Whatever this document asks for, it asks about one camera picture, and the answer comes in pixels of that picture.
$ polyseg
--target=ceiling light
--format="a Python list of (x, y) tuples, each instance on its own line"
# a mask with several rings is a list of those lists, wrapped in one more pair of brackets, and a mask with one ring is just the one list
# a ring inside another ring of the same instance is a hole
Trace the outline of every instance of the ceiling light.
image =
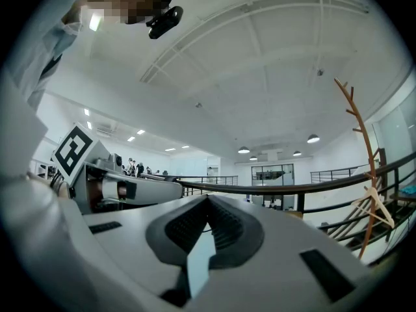
[(249, 152), (250, 152), (250, 150), (247, 147), (241, 147), (239, 149), (239, 153), (249, 153)]
[(309, 138), (307, 138), (307, 143), (315, 143), (315, 142), (318, 142), (319, 140), (320, 139), (318, 135), (312, 134)]
[(101, 16), (97, 14), (92, 14), (91, 21), (90, 21), (90, 29), (93, 31), (97, 31), (99, 23), (101, 21)]

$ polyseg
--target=desk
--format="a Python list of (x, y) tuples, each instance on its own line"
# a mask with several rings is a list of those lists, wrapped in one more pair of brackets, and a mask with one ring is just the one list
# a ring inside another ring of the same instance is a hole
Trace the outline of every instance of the desk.
[[(406, 186), (409, 185), (416, 185), (416, 179), (413, 180), (410, 184), (407, 184)], [(393, 193), (392, 195), (390, 195), (390, 198), (398, 201), (416, 202), (416, 193), (406, 194), (401, 191), (398, 191), (397, 193)]]

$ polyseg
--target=blue object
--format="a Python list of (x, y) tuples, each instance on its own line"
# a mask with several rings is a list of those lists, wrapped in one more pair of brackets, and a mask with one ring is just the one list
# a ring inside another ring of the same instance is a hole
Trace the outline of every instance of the blue object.
[(415, 194), (416, 193), (416, 185), (406, 186), (400, 189), (401, 192), (405, 194)]

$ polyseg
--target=wooden coat rack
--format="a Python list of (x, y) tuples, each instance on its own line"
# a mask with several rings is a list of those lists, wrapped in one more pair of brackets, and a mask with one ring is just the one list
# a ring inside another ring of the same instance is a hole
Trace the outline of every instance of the wooden coat rack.
[[(363, 253), (365, 251), (365, 248), (367, 247), (367, 245), (369, 243), (369, 240), (370, 240), (372, 225), (374, 223), (374, 219), (377, 218), (378, 220), (381, 220), (382, 222), (385, 222), (385, 223), (389, 224), (392, 228), (395, 226), (395, 223), (394, 223), (393, 219), (391, 218), (391, 215), (389, 214), (389, 212), (385, 208), (384, 204), (380, 201), (380, 198), (378, 196), (376, 167), (374, 165), (374, 159), (377, 156), (377, 154), (379, 152), (379, 149), (376, 150), (375, 154), (372, 153), (369, 134), (367, 132), (367, 129), (365, 128), (363, 118), (361, 117), (361, 115), (360, 115), (360, 113), (357, 109), (357, 106), (354, 103), (354, 87), (352, 86), (351, 87), (351, 93), (348, 93), (348, 91), (346, 89), (346, 86), (347, 86), (348, 82), (346, 82), (345, 84), (342, 84), (338, 80), (338, 78), (335, 78), (334, 80), (335, 80), (335, 83), (337, 83), (337, 86), (343, 92), (346, 100), (349, 102), (349, 104), (351, 106), (351, 110), (350, 109), (346, 110), (347, 113), (352, 114), (353, 116), (355, 116), (357, 121), (358, 121), (359, 129), (353, 128), (352, 130), (355, 131), (355, 132), (363, 134), (365, 146), (367, 148), (367, 153), (369, 154), (370, 173), (365, 172), (364, 175), (367, 176), (371, 180), (371, 188), (365, 188), (364, 196), (361, 199), (358, 199), (358, 200), (353, 201), (351, 203), (353, 206), (357, 207), (358, 209), (360, 209), (360, 210), (362, 210), (365, 213), (368, 213), (370, 215), (369, 216), (369, 224), (367, 226), (367, 231), (365, 232), (365, 238), (364, 238), (363, 246), (361, 247), (361, 251), (359, 252), (359, 255), (358, 255), (358, 258), (361, 259), (361, 257), (363, 256)], [(361, 202), (363, 200), (366, 200), (366, 199), (369, 199), (369, 198), (371, 199), (371, 205), (370, 205), (370, 211), (368, 212), (368, 210), (361, 208), (359, 205), (361, 204)], [(386, 219), (380, 218), (379, 216), (377, 216), (375, 214), (376, 209), (378, 209), (378, 208), (380, 208), (382, 210)]]

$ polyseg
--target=hanger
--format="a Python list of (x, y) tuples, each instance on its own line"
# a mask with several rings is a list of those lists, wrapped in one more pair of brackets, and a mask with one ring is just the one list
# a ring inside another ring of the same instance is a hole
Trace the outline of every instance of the hanger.
[[(381, 218), (358, 205), (361, 201), (366, 200), (368, 198), (372, 198), (376, 202), (376, 209), (381, 209), (386, 219)], [(369, 214), (370, 216), (373, 216), (386, 224), (389, 224), (392, 229), (395, 227), (395, 221), (391, 218), (391, 215), (389, 211), (385, 208), (385, 205), (380, 201), (380, 198), (378, 197), (378, 191), (374, 187), (368, 188), (366, 193), (364, 194), (364, 197), (356, 201), (353, 201), (351, 205), (362, 210), (364, 213)]]

